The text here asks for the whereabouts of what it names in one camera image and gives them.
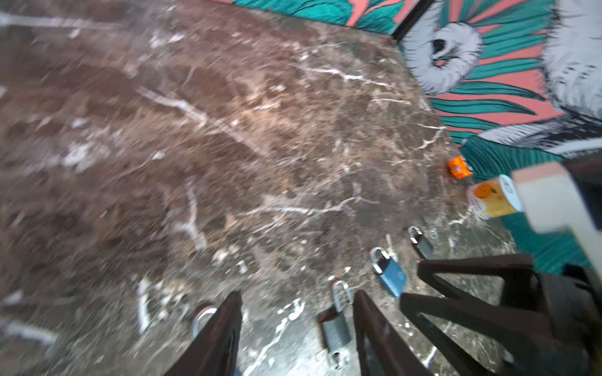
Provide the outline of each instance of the padlock shackle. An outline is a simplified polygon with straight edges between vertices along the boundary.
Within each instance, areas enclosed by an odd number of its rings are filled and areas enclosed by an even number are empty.
[[[412,234],[412,231],[414,231],[416,235],[422,236],[422,230],[420,230],[416,226],[408,227],[408,235],[410,236],[410,241],[412,242],[412,244],[418,244],[418,240],[416,240],[416,236]]]
[[[370,250],[370,259],[372,260],[372,267],[376,271],[376,274],[382,274],[382,269],[380,268],[380,266],[378,266],[378,257],[376,255],[377,252],[380,252],[385,258],[385,260],[390,259],[391,256],[389,256],[389,254],[380,247],[374,247]]]
[[[343,311],[343,307],[341,306],[341,301],[338,298],[338,286],[342,286],[343,290],[345,291],[345,294],[347,295],[347,301],[350,304],[353,304],[353,295],[351,295],[351,291],[349,291],[349,285],[347,284],[347,282],[341,280],[341,279],[337,279],[334,282],[332,282],[332,299],[335,302],[335,309],[337,310],[337,312],[342,312]]]

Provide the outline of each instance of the yellow can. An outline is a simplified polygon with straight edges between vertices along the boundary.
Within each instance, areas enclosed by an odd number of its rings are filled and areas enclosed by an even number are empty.
[[[507,175],[471,185],[466,196],[472,212],[484,220],[523,211],[514,182]]]

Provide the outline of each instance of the padlock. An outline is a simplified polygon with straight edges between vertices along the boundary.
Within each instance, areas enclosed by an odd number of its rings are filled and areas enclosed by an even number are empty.
[[[326,346],[328,347],[330,367],[335,371],[339,371],[349,361],[344,348],[349,342],[351,342],[349,327],[347,326],[341,301],[338,297],[338,286],[343,287],[343,290],[347,295],[347,300],[349,303],[353,303],[353,296],[349,291],[349,286],[347,283],[342,280],[334,281],[332,283],[332,298],[335,303],[335,313],[334,315],[330,315],[322,321],[322,329],[324,330]]]
[[[414,246],[414,250],[424,260],[433,259],[433,245],[426,239],[422,234],[422,230],[416,226],[410,226],[408,228],[410,235],[410,241]]]
[[[384,259],[379,262],[377,253],[381,253]],[[391,259],[389,254],[380,247],[372,248],[370,251],[372,267],[376,271],[380,282],[396,298],[402,295],[403,288],[406,285],[406,274],[399,265]]]

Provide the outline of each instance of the can lid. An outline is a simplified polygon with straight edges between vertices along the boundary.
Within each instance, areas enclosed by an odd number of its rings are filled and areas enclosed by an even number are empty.
[[[523,203],[521,203],[521,199],[518,197],[517,188],[512,179],[508,175],[500,175],[500,186],[508,203],[518,212],[523,212]]]

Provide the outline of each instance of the padlock body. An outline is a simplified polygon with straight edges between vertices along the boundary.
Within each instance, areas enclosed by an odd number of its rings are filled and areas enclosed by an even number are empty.
[[[324,329],[324,338],[326,339],[328,352],[331,354],[341,350],[351,342],[349,327],[342,312],[337,312],[333,318],[323,321],[322,328]]]
[[[421,258],[433,259],[433,245],[424,236],[418,238],[418,244],[414,244],[414,248]]]
[[[382,274],[379,275],[379,280],[385,289],[396,298],[402,296],[407,279],[403,270],[393,259],[386,260],[380,268]]]

